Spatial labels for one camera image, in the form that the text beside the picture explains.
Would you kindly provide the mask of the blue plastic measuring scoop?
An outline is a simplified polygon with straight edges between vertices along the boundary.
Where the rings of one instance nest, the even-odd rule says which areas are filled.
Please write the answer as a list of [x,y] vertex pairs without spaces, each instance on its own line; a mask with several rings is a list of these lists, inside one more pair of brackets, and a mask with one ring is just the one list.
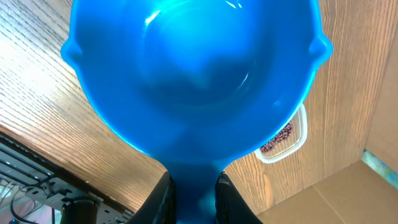
[[93,109],[213,223],[231,162],[272,139],[332,53],[317,1],[74,0],[61,49]]

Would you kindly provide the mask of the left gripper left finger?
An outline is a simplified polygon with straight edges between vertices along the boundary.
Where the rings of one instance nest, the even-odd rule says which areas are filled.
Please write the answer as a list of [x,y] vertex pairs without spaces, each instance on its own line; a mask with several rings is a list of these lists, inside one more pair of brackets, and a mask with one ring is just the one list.
[[175,224],[175,187],[168,172],[126,224]]

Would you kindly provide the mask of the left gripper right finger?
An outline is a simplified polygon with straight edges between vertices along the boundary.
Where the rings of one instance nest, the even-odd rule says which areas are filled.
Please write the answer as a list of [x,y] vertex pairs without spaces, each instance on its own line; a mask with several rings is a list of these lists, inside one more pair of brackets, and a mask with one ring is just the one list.
[[225,172],[218,177],[216,184],[217,224],[262,224],[239,194]]

